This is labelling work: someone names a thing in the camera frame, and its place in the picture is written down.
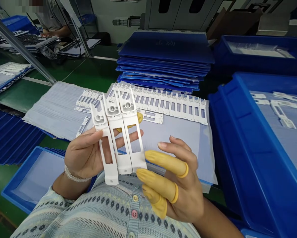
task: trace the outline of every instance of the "clear plastic bag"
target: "clear plastic bag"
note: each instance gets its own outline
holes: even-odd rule
[[[295,58],[288,52],[287,48],[279,47],[277,45],[249,44],[236,42],[228,42],[228,45],[231,51],[235,54],[270,56],[279,58]]]
[[[48,59],[50,59],[50,60],[57,59],[56,53],[54,51],[52,51],[49,47],[47,47],[47,46],[41,46],[39,48],[39,50]]]

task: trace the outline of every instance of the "plastic sheet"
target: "plastic sheet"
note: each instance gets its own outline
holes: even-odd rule
[[[279,58],[295,58],[288,52],[287,48],[279,47],[277,45],[249,44],[236,42],[227,43],[231,51],[235,54],[259,55]]]

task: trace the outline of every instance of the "blue plastic folder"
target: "blue plastic folder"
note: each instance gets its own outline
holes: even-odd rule
[[[119,52],[116,71],[138,86],[192,93],[214,58],[203,33],[136,31]]]
[[[206,34],[136,31],[119,53],[122,56],[214,63]]]

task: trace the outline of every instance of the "person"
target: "person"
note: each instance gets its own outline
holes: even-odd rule
[[[114,129],[114,136],[119,131]],[[161,151],[146,159],[166,169],[160,176],[146,169],[105,183],[99,140],[111,163],[103,131],[92,129],[74,139],[65,154],[65,172],[12,234],[25,237],[242,237],[232,222],[203,197],[197,157],[181,139],[159,142]],[[130,140],[138,139],[137,131]],[[116,138],[118,148],[124,146]],[[91,177],[99,174],[93,188]]]
[[[57,36],[59,38],[71,37],[71,31],[60,10],[62,6],[56,3],[56,0],[34,0],[34,6],[43,6],[43,11],[36,13],[37,18],[42,25],[42,36]]]

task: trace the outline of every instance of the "beaded bracelet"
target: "beaded bracelet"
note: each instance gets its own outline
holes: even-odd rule
[[[76,178],[69,172],[68,167],[66,165],[65,165],[65,174],[69,179],[74,180],[75,182],[87,182],[88,180],[92,179],[92,178]]]

